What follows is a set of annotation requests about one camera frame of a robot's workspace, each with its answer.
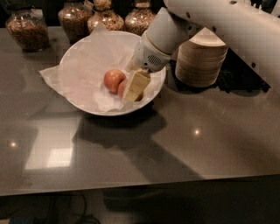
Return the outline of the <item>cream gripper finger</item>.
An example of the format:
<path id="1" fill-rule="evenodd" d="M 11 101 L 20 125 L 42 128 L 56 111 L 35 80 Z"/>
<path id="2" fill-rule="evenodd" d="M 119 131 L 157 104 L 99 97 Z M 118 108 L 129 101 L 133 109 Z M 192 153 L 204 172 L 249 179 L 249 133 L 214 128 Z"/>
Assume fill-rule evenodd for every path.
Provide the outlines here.
<path id="1" fill-rule="evenodd" d="M 138 69 L 129 74 L 122 98 L 135 102 L 151 82 L 151 75 L 147 70 Z"/>
<path id="2" fill-rule="evenodd" d="M 134 57 L 131 57 L 131 59 L 129 60 L 129 63 L 125 67 L 125 70 L 127 72 L 131 72 L 131 71 L 136 71 L 139 68 L 140 68 L 140 66 L 135 62 Z"/>

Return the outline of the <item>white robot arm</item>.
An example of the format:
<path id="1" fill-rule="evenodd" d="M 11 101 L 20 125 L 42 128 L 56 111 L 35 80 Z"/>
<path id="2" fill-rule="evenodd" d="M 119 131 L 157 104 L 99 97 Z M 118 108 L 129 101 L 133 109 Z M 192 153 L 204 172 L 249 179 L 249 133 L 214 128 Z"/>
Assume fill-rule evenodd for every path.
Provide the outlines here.
<path id="1" fill-rule="evenodd" d="M 280 94 L 280 18 L 240 0 L 164 0 L 127 65 L 155 73 L 206 27 Z"/>

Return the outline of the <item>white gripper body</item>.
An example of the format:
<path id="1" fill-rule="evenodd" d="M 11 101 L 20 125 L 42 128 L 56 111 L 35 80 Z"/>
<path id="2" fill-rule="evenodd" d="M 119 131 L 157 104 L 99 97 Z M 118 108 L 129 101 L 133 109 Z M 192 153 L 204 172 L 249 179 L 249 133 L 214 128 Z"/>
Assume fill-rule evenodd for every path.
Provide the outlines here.
<path id="1" fill-rule="evenodd" d="M 143 34 L 133 55 L 133 62 L 137 67 L 152 73 L 161 71 L 170 61 L 171 56 L 158 50 L 150 41 L 147 32 Z"/>

